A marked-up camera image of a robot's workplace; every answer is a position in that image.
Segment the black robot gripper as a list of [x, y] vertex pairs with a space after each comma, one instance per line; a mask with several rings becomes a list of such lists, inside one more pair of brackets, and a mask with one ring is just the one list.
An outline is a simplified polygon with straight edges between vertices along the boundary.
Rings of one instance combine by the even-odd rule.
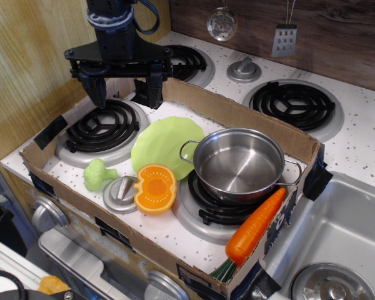
[[163, 82], [173, 75], [173, 50], [144, 40], [134, 24], [95, 33], [96, 41], [64, 52], [72, 77], [79, 79], [94, 105], [106, 105], [104, 78], [146, 78], [147, 105], [157, 109], [163, 102]]

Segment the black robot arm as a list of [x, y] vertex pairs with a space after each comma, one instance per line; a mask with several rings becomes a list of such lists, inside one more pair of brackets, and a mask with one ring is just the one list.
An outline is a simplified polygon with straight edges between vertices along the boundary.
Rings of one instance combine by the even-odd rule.
[[134, 16], [135, 1], [88, 1], [86, 17], [94, 28], [96, 41], [64, 52], [70, 73], [83, 86], [93, 103], [103, 108], [107, 101], [107, 78], [144, 78], [136, 83], [134, 101], [152, 109], [163, 101], [163, 83], [173, 76], [173, 50], [145, 41]]

